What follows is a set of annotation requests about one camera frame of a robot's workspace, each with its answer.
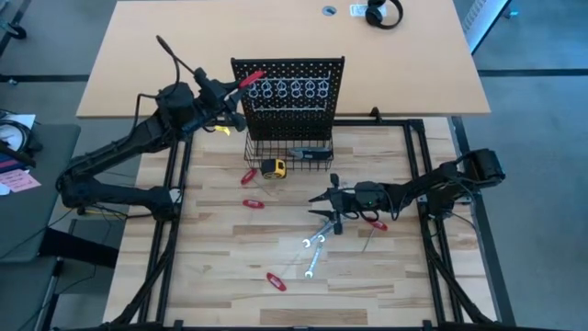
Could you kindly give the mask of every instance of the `tape measure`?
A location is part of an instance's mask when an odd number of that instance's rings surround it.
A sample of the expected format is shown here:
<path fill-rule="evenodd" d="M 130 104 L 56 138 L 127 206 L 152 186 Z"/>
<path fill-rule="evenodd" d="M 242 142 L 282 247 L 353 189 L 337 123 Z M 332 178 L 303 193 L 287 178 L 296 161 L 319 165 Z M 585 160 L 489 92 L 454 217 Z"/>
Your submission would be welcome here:
<path fill-rule="evenodd" d="M 261 163 L 261 174 L 265 179 L 285 178 L 286 163 L 280 159 L 264 160 Z"/>

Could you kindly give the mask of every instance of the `wooden tabletop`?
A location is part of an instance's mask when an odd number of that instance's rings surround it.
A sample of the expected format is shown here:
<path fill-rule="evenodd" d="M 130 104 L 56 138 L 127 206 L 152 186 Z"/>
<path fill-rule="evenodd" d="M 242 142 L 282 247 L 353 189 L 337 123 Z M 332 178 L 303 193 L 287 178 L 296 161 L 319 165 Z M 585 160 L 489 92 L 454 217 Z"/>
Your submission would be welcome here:
<path fill-rule="evenodd" d="M 428 118 L 424 124 L 434 166 L 455 159 L 447 119 Z M 401 128 L 335 127 L 335 158 L 329 172 L 292 171 L 278 181 L 257 177 L 267 193 L 255 183 L 241 187 L 240 179 L 247 171 L 244 141 L 245 134 L 235 131 L 230 137 L 196 134 L 167 325 L 175 319 L 185 320 L 185 325 L 399 326 L 435 321 L 414 205 L 403 210 L 397 222 L 382 215 L 390 229 L 375 232 L 363 254 L 370 226 L 362 221 L 345 223 L 343 235 L 327 237 L 315 277 L 304 279 L 314 248 L 303 249 L 302 239 L 322 226 L 321 218 L 307 210 L 328 208 L 328 202 L 310 204 L 308 199 L 330 186 L 329 173 L 337 173 L 347 186 L 365 180 L 410 180 Z M 167 156 L 163 151 L 142 157 L 139 187 L 163 183 Z M 243 199 L 262 200 L 266 208 L 247 209 Z M 457 207 L 455 212 L 470 219 L 468 208 Z M 141 286 L 153 228 L 152 219 L 127 221 L 105 321 L 120 314 Z M 458 218 L 446 220 L 446 228 L 459 283 L 494 318 L 473 229 Z M 288 290 L 272 287 L 267 272 L 281 276 Z M 450 312 L 447 287 L 441 284 L 446 312 Z M 155 306 L 153 301 L 152 320 Z"/>
<path fill-rule="evenodd" d="M 489 106 L 452 0 L 402 1 L 394 30 L 351 17 L 365 0 L 118 2 L 97 55 L 80 117 L 129 117 L 138 93 L 174 82 L 161 35 L 175 54 L 209 77 L 234 80 L 231 58 L 345 57 L 337 115 L 485 114 Z M 325 6 L 337 13 L 327 17 Z M 387 2 L 386 21 L 397 16 Z M 186 70 L 182 79 L 198 91 Z M 155 110 L 143 102 L 141 115 Z"/>

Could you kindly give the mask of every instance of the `black headphones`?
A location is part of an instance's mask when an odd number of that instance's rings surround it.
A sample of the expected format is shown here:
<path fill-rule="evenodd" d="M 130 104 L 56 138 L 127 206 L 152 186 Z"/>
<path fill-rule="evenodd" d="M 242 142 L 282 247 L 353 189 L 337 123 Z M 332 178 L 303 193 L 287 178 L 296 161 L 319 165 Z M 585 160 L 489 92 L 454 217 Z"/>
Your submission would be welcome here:
<path fill-rule="evenodd" d="M 394 29 L 401 23 L 402 17 L 404 16 L 404 9 L 400 0 L 390 0 L 390 2 L 398 9 L 398 20 L 394 24 L 385 25 L 382 24 L 384 17 L 379 12 L 379 8 L 386 3 L 386 0 L 367 0 L 366 21 L 370 26 L 380 29 Z"/>

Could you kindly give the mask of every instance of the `tan desk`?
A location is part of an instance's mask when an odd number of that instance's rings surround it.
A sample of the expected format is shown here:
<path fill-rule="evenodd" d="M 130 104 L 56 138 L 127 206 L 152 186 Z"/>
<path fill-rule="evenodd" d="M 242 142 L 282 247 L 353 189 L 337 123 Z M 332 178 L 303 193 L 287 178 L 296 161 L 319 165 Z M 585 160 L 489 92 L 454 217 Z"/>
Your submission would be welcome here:
<path fill-rule="evenodd" d="M 80 117 L 129 117 L 137 93 L 174 82 L 164 37 L 188 65 L 233 80 L 231 57 L 345 57 L 337 115 L 484 114 L 488 103 L 452 0 L 405 0 L 394 30 L 351 17 L 365 0 L 214 0 L 118 2 L 96 58 Z M 332 17 L 322 14 L 334 6 Z M 389 16 L 395 8 L 387 3 Z M 189 73 L 183 80 L 192 84 Z M 141 114 L 151 115 L 152 102 Z"/>
<path fill-rule="evenodd" d="M 424 124 L 433 166 L 455 159 L 447 119 L 428 118 Z M 302 250 L 301 240 L 322 224 L 307 210 L 328 206 L 328 202 L 311 205 L 307 200 L 330 186 L 329 175 L 290 172 L 286 179 L 274 182 L 258 177 L 272 197 L 253 183 L 242 188 L 244 141 L 244 133 L 234 132 L 230 137 L 203 131 L 196 134 L 167 325 L 175 319 L 192 326 L 399 326 L 421 325 L 424 319 L 435 321 L 414 206 L 406 208 L 395 223 L 389 215 L 382 215 L 390 230 L 376 232 L 364 254 L 361 250 L 369 225 L 346 223 L 343 235 L 327 238 L 315 278 L 306 280 L 303 274 L 313 249 L 295 257 Z M 410 179 L 401 128 L 335 127 L 334 146 L 330 172 L 339 174 L 349 186 L 362 180 L 401 183 Z M 138 186 L 161 185 L 167 156 L 164 151 L 142 157 Z M 250 210 L 242 206 L 243 199 L 263 200 L 267 207 Z M 455 212 L 469 218 L 466 208 Z M 120 314 L 141 286 L 153 227 L 151 219 L 127 221 L 105 321 Z M 457 218 L 446 220 L 446 227 L 459 283 L 485 314 L 495 318 L 476 235 Z M 266 280 L 267 272 L 281 275 L 288 291 L 273 288 Z M 446 314 L 450 315 L 447 289 L 442 280 L 440 283 Z M 157 294 L 151 304 L 151 320 L 156 298 Z"/>

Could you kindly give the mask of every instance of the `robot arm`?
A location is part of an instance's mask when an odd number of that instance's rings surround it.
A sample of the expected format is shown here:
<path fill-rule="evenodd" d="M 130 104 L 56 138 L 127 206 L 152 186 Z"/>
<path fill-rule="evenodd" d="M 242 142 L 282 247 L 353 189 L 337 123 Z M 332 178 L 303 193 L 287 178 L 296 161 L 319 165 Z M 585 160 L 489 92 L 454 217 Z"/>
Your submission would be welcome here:
<path fill-rule="evenodd" d="M 164 41 L 158 40 L 179 61 Z M 194 98 L 188 84 L 176 82 L 154 97 L 157 110 L 128 136 L 72 159 L 56 182 L 64 206 L 80 208 L 98 202 L 138 205 L 149 209 L 156 221 L 168 221 L 177 214 L 178 198 L 173 197 L 170 188 L 119 187 L 102 184 L 94 176 L 133 156 L 157 153 L 173 143 L 191 139 L 193 132 L 213 125 L 220 115 L 237 131 L 245 129 L 246 122 L 237 113 L 237 104 L 247 87 L 264 73 L 256 72 L 243 81 L 226 84 L 209 80 L 201 68 L 193 74 L 200 86 L 198 97 Z"/>
<path fill-rule="evenodd" d="M 458 165 L 470 163 L 468 173 L 461 172 Z M 471 195 L 479 188 L 496 186 L 504 180 L 498 157 L 494 151 L 481 149 L 464 154 L 459 159 L 443 163 L 432 172 L 404 184 L 359 182 L 354 188 L 339 188 L 339 177 L 331 174 L 333 188 L 309 202 L 329 200 L 334 211 L 310 211 L 333 218 L 334 213 L 348 218 L 358 218 L 373 222 L 379 217 L 378 211 L 392 214 L 398 218 L 402 209 L 418 197 L 427 198 L 429 214 L 443 216 L 453 210 L 456 200 Z M 376 218 L 367 217 L 366 212 L 374 213 Z"/>

